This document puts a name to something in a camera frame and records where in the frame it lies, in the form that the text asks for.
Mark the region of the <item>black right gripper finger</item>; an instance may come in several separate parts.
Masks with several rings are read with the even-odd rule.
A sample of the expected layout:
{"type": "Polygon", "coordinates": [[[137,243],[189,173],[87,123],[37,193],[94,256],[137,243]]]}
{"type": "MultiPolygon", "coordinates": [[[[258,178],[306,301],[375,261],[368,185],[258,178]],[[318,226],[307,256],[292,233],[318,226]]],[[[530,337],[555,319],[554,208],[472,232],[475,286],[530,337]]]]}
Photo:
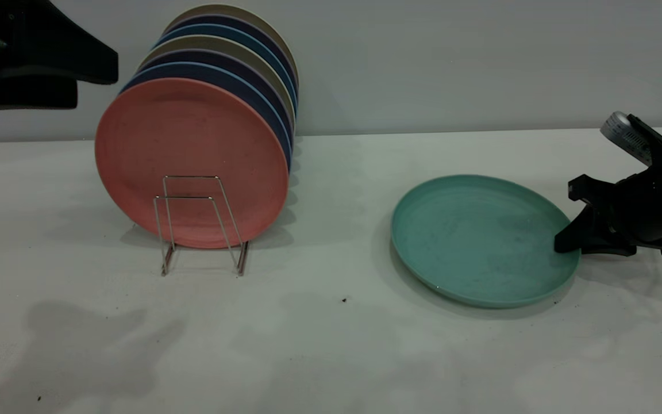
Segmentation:
{"type": "Polygon", "coordinates": [[[555,236],[554,251],[581,251],[582,254],[609,254],[611,249],[609,223],[591,205],[555,236]]]}
{"type": "Polygon", "coordinates": [[[591,234],[581,242],[582,254],[609,254],[614,256],[629,257],[637,252],[633,246],[622,236],[616,233],[591,234]]]}

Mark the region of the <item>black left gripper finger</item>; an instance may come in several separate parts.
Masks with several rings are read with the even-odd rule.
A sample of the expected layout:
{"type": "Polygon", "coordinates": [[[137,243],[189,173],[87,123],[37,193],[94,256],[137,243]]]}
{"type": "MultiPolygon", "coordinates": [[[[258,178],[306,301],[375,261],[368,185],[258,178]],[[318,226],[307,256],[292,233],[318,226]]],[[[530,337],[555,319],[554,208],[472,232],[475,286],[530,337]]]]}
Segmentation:
{"type": "Polygon", "coordinates": [[[118,53],[48,2],[48,74],[97,85],[119,80],[118,53]]]}
{"type": "Polygon", "coordinates": [[[4,79],[0,110],[71,110],[78,105],[74,79],[4,79]]]}

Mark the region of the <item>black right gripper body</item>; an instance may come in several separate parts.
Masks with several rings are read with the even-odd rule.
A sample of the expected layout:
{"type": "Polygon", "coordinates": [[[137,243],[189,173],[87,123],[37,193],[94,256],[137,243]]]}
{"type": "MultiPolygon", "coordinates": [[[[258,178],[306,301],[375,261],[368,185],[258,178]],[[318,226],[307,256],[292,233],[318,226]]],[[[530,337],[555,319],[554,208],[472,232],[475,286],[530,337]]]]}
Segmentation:
{"type": "Polygon", "coordinates": [[[568,183],[568,196],[596,209],[610,233],[662,254],[662,163],[617,183],[578,176],[568,183]]]}

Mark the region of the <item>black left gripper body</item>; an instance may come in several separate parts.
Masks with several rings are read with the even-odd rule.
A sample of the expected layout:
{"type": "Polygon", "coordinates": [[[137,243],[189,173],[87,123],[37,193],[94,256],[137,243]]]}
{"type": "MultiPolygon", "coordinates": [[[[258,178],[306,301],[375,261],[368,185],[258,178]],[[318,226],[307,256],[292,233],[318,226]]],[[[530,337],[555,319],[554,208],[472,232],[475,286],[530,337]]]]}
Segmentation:
{"type": "Polygon", "coordinates": [[[57,76],[37,63],[35,32],[56,22],[59,10],[51,1],[0,1],[0,79],[57,76]]]}

